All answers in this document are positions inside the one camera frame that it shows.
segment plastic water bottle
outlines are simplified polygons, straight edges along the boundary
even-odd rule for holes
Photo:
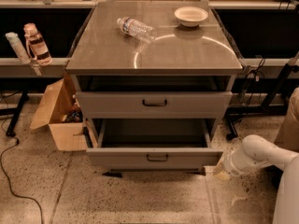
[[[36,25],[34,23],[25,24],[24,32],[26,48],[29,56],[31,57],[31,50],[35,55],[33,59],[41,66],[50,64],[52,62],[52,58],[42,34],[36,29]]]
[[[124,33],[147,43],[152,43],[157,35],[155,28],[129,17],[119,18],[117,24]]]
[[[20,62],[22,64],[30,63],[30,58],[25,50],[25,47],[22,45],[18,35],[15,33],[7,33],[6,37],[10,43],[10,46],[13,48],[17,57],[19,58]]]

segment cardboard box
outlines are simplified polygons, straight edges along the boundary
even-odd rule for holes
[[[30,125],[30,129],[33,130],[49,125],[56,147],[61,151],[78,151],[88,148],[86,137],[82,133],[82,122],[62,123],[64,116],[73,106],[75,92],[69,77],[49,85]],[[91,130],[89,130],[89,134],[95,147],[96,139]]]

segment small dish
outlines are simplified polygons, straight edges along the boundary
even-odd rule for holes
[[[208,14],[199,7],[181,7],[175,11],[175,16],[183,26],[194,27],[204,21]]]

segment terrazzo floor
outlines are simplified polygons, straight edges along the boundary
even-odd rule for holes
[[[127,172],[122,178],[105,176],[107,170],[92,166],[85,151],[58,151],[48,127],[31,131],[36,108],[35,102],[25,104],[15,128],[20,144],[6,151],[2,162],[13,191],[36,199],[44,222],[36,202],[13,196],[0,171],[0,223],[272,223],[275,172],[254,170],[229,181],[215,178],[212,166],[206,167],[206,175]],[[0,117],[3,129],[9,124],[5,119]],[[239,136],[230,142],[222,122],[212,146],[225,154],[253,133],[274,141],[282,121],[283,117],[243,119],[235,126]],[[1,131],[0,151],[14,141]]]

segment gray drawer cabinet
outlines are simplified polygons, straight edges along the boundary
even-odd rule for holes
[[[211,140],[242,66],[208,7],[201,27],[178,25],[173,13],[184,6],[202,4],[113,2],[95,9],[66,67],[97,138],[87,149],[94,165],[199,171],[220,159]],[[157,29],[148,50],[140,52],[116,25],[128,15]]]

